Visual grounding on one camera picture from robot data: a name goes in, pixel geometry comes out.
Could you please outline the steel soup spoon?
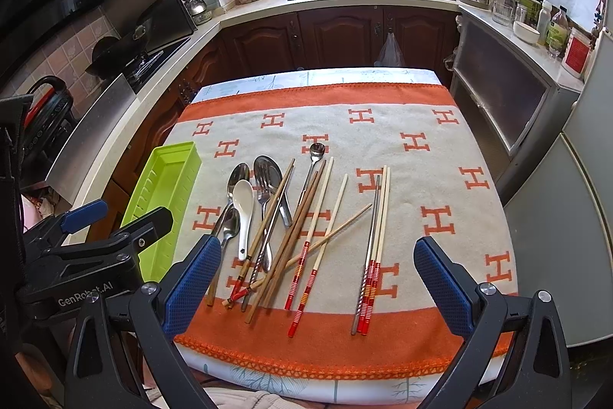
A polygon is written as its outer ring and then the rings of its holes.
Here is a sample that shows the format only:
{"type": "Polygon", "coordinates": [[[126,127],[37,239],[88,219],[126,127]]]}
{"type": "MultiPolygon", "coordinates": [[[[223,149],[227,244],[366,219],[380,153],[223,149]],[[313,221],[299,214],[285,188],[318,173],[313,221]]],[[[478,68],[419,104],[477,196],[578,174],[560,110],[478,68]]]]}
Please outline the steel soup spoon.
{"type": "MultiPolygon", "coordinates": [[[[269,198],[280,186],[282,177],[280,167],[270,157],[261,154],[254,159],[254,178],[259,188],[258,203],[260,204],[262,217],[265,216],[269,198]]],[[[289,228],[292,223],[292,216],[286,195],[283,195],[280,200],[280,217],[282,217],[284,226],[289,228]]]]}

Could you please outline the steel splash guard panel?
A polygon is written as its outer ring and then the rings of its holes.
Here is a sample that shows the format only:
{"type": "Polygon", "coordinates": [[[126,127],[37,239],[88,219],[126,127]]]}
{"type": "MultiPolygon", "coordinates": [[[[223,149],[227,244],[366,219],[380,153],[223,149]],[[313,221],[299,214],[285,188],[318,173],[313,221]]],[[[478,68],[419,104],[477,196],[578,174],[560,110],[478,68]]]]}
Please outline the steel splash guard panel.
{"type": "Polygon", "coordinates": [[[69,204],[74,204],[85,176],[108,136],[136,94],[126,77],[116,77],[77,123],[56,157],[45,184],[69,204]]]}

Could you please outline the white ceramic spoon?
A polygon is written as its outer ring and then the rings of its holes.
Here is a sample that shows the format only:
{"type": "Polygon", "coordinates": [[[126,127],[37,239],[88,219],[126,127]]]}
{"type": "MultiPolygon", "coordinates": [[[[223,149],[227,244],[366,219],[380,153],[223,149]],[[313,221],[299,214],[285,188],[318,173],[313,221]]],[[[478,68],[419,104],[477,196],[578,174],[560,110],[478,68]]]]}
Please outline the white ceramic spoon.
{"type": "Polygon", "coordinates": [[[238,235],[238,260],[247,257],[251,219],[254,212],[254,189],[246,179],[240,179],[233,190],[233,203],[239,212],[240,231],[238,235]]]}

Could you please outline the black red pressure cooker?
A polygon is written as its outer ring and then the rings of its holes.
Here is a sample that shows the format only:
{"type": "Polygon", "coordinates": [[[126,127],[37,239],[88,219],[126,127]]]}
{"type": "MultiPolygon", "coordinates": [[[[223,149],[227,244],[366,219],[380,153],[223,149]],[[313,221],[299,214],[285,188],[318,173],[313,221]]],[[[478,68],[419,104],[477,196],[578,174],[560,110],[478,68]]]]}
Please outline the black red pressure cooker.
{"type": "Polygon", "coordinates": [[[58,77],[45,76],[28,92],[34,94],[44,86],[50,86],[50,89],[32,105],[25,120],[20,179],[23,190],[31,189],[45,179],[77,126],[73,114],[74,99],[67,84],[58,77]]]}

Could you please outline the dark wooden chopstick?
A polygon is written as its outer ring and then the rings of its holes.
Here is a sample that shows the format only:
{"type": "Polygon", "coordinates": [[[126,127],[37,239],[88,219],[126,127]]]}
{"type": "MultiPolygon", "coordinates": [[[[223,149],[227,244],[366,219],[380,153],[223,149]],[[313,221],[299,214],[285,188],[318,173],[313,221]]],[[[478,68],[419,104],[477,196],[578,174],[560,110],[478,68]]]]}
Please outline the dark wooden chopstick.
{"type": "Polygon", "coordinates": [[[315,197],[315,194],[317,192],[322,173],[323,168],[320,168],[319,171],[316,173],[311,185],[308,187],[308,192],[305,194],[305,199],[301,202],[297,220],[294,223],[294,227],[291,229],[290,236],[287,237],[287,242],[283,246],[283,253],[280,257],[280,262],[277,264],[273,276],[271,277],[269,283],[264,289],[264,295],[261,302],[262,306],[269,306],[273,304],[274,295],[276,293],[277,288],[279,287],[280,279],[282,279],[283,268],[285,268],[286,262],[290,260],[296,242],[299,240],[302,226],[305,224],[305,219],[307,218],[308,210],[311,208],[313,198],[315,197]]]}
{"type": "Polygon", "coordinates": [[[276,291],[277,285],[279,284],[280,278],[283,274],[283,269],[285,268],[286,263],[289,261],[295,243],[301,232],[303,222],[305,222],[308,209],[310,208],[313,197],[317,192],[321,176],[322,172],[318,171],[312,182],[308,185],[308,190],[305,193],[305,197],[303,197],[303,200],[297,209],[297,214],[293,225],[287,231],[283,242],[280,244],[279,251],[277,251],[271,272],[264,278],[263,283],[258,288],[258,294],[254,297],[254,302],[251,304],[251,308],[246,313],[244,320],[245,324],[251,324],[251,322],[254,321],[254,316],[257,314],[258,308],[261,305],[267,305],[276,291]]]}

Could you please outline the cream chopstick red pattern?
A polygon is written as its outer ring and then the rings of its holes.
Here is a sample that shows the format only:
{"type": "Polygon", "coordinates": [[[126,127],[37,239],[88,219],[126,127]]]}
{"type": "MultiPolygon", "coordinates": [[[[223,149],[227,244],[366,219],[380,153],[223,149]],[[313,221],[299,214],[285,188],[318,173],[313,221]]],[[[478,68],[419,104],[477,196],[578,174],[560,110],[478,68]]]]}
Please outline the cream chopstick red pattern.
{"type": "MultiPolygon", "coordinates": [[[[325,232],[325,236],[326,237],[331,234],[331,231],[334,228],[334,222],[336,222],[336,218],[337,218],[337,215],[338,215],[338,211],[339,211],[342,199],[343,199],[343,195],[344,195],[347,183],[348,183],[348,174],[345,174],[343,176],[343,179],[342,179],[341,187],[340,187],[340,190],[339,190],[336,202],[334,203],[333,211],[331,212],[331,217],[330,217],[330,220],[328,222],[328,226],[327,226],[327,229],[326,229],[326,232],[325,232]]],[[[297,311],[295,312],[295,315],[294,315],[294,319],[293,319],[293,321],[292,321],[292,323],[290,325],[290,328],[288,330],[288,336],[290,338],[294,337],[294,335],[296,333],[296,330],[298,328],[298,325],[300,323],[300,320],[301,320],[301,318],[303,316],[303,313],[305,312],[305,307],[307,306],[308,298],[311,295],[312,288],[313,288],[313,285],[315,283],[319,267],[321,265],[321,261],[323,260],[323,255],[324,255],[325,250],[326,250],[326,245],[327,245],[327,243],[324,242],[324,243],[322,243],[319,246],[319,251],[318,251],[318,254],[317,254],[317,257],[316,257],[316,260],[315,260],[315,264],[313,265],[310,277],[308,277],[308,282],[306,283],[305,290],[303,291],[303,294],[301,296],[301,299],[300,299],[297,311]]]]}
{"type": "Polygon", "coordinates": [[[292,308],[294,298],[296,297],[296,294],[297,294],[298,284],[301,279],[303,269],[305,268],[305,262],[307,261],[308,250],[311,247],[313,236],[317,228],[319,214],[321,211],[323,201],[325,199],[326,190],[327,190],[327,186],[329,183],[330,172],[331,172],[331,169],[333,169],[333,167],[334,167],[334,157],[331,157],[329,161],[326,163],[326,166],[324,167],[323,180],[319,183],[319,195],[315,203],[315,208],[313,208],[311,224],[310,224],[310,227],[308,228],[308,233],[306,234],[305,243],[303,243],[302,250],[301,250],[301,253],[297,261],[296,270],[294,272],[294,275],[291,281],[290,290],[289,290],[287,300],[285,303],[286,310],[290,310],[292,308]]]}

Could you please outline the black wok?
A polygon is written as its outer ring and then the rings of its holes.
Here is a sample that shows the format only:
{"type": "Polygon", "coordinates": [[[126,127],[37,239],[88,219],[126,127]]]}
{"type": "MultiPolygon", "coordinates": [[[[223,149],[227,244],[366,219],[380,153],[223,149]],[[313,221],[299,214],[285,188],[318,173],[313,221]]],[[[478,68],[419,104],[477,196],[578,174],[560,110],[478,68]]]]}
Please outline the black wok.
{"type": "Polygon", "coordinates": [[[110,35],[102,37],[93,46],[92,63],[86,72],[102,80],[118,76],[134,58],[144,52],[150,32],[148,25],[140,24],[122,38],[110,35]]]}

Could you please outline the orange white H-pattern cloth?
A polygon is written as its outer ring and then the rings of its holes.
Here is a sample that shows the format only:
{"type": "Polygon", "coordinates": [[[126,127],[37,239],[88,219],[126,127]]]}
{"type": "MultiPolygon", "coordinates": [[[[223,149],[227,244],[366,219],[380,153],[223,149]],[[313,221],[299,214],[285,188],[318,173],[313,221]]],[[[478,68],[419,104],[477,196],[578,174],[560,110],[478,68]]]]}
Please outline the orange white H-pattern cloth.
{"type": "Polygon", "coordinates": [[[351,335],[371,210],[327,242],[305,312],[288,330],[319,251],[306,256],[292,308],[285,309],[295,265],[280,279],[273,304],[224,307],[240,272],[229,246],[212,307],[202,306],[178,341],[226,362],[301,379],[394,379],[443,371],[460,345],[436,309],[415,265],[413,246],[427,236],[477,281],[516,291],[509,229],[501,201],[467,122],[449,92],[433,84],[358,83],[235,94],[187,107],[169,135],[200,155],[175,252],[185,254],[210,230],[225,204],[229,174],[265,154],[281,169],[295,160],[288,198],[296,202],[308,172],[308,149],[334,157],[311,244],[325,236],[342,179],[348,183],[334,229],[373,204],[375,179],[391,168],[387,228],[368,334],[351,335]]]}

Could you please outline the grey dishwasher cabinet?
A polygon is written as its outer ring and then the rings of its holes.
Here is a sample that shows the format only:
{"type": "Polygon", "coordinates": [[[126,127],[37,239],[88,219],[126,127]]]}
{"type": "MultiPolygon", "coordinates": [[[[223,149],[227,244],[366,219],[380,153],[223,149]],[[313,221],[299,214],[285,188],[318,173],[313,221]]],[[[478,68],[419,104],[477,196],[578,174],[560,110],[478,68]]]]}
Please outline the grey dishwasher cabinet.
{"type": "Polygon", "coordinates": [[[506,204],[561,132],[584,83],[482,9],[461,5],[457,22],[451,92],[506,204]]]}

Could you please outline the white plastic bag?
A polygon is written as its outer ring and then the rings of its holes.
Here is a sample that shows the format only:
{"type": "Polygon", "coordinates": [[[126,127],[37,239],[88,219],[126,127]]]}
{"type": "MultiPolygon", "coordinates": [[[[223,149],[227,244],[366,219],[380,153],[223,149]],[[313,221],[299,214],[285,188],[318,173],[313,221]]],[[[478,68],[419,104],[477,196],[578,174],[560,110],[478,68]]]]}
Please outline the white plastic bag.
{"type": "Polygon", "coordinates": [[[395,34],[389,32],[384,45],[382,46],[377,59],[374,62],[376,67],[404,67],[405,61],[396,40],[395,34]]]}

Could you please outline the red white canister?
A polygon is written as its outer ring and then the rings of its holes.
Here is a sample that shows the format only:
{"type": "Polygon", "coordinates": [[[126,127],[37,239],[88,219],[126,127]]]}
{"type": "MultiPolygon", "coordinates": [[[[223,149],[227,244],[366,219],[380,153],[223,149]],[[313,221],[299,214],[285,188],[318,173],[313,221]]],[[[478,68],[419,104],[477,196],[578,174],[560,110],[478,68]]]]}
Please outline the red white canister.
{"type": "Polygon", "coordinates": [[[562,67],[581,80],[591,51],[591,39],[577,28],[572,28],[562,57],[562,67]]]}

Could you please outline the green label bottle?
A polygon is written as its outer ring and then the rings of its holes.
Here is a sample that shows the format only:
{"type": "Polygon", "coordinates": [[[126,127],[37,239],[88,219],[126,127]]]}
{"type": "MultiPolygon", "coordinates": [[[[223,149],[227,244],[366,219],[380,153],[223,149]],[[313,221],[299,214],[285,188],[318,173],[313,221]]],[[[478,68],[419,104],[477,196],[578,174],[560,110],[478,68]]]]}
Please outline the green label bottle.
{"type": "Polygon", "coordinates": [[[552,16],[546,34],[546,50],[553,58],[558,58],[565,48],[569,35],[567,9],[561,6],[552,16]]]}

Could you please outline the white bowl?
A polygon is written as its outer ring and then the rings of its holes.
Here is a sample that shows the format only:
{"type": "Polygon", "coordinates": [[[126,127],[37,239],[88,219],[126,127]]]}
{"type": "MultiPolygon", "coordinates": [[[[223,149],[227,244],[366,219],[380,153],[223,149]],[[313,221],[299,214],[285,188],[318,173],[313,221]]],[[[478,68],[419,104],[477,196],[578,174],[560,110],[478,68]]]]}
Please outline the white bowl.
{"type": "Polygon", "coordinates": [[[512,25],[514,35],[526,44],[538,44],[540,33],[533,27],[520,22],[514,21],[512,25]]]}

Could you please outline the glass jar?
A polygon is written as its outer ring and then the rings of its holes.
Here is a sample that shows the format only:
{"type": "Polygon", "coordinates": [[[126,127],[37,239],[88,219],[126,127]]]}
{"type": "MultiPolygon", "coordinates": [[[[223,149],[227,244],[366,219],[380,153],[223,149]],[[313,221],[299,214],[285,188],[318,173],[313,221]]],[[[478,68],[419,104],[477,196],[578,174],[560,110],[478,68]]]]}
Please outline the glass jar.
{"type": "Polygon", "coordinates": [[[516,0],[492,0],[493,20],[501,25],[510,26],[514,20],[516,0]]]}

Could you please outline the wooden-handled steel spoon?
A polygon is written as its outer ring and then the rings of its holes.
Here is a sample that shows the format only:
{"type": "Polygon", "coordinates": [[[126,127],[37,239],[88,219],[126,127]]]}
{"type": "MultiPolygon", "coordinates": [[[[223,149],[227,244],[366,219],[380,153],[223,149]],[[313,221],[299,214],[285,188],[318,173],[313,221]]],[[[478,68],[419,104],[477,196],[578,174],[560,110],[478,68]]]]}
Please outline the wooden-handled steel spoon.
{"type": "MultiPolygon", "coordinates": [[[[239,235],[239,231],[239,212],[233,204],[229,204],[216,222],[212,233],[212,235],[219,240],[221,247],[221,256],[225,256],[226,246],[228,246],[228,243],[230,240],[232,240],[232,238],[235,238],[239,235]]],[[[207,290],[206,305],[209,307],[212,307],[214,304],[220,271],[221,266],[218,266],[218,269],[210,283],[209,289],[207,290]]]]}

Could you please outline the long-handled small steel spoon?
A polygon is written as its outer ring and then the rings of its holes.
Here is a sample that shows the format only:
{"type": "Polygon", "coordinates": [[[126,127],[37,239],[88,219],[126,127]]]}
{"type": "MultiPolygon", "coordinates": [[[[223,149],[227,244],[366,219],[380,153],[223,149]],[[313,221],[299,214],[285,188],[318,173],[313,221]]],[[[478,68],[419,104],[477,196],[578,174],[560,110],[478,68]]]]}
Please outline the long-handled small steel spoon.
{"type": "Polygon", "coordinates": [[[310,167],[308,167],[308,173],[305,177],[305,182],[303,183],[300,195],[298,197],[297,205],[300,205],[303,199],[305,198],[305,194],[308,190],[308,185],[312,179],[313,172],[315,170],[315,166],[323,159],[326,152],[326,146],[321,142],[314,142],[310,148],[308,149],[308,155],[310,156],[310,167]]]}

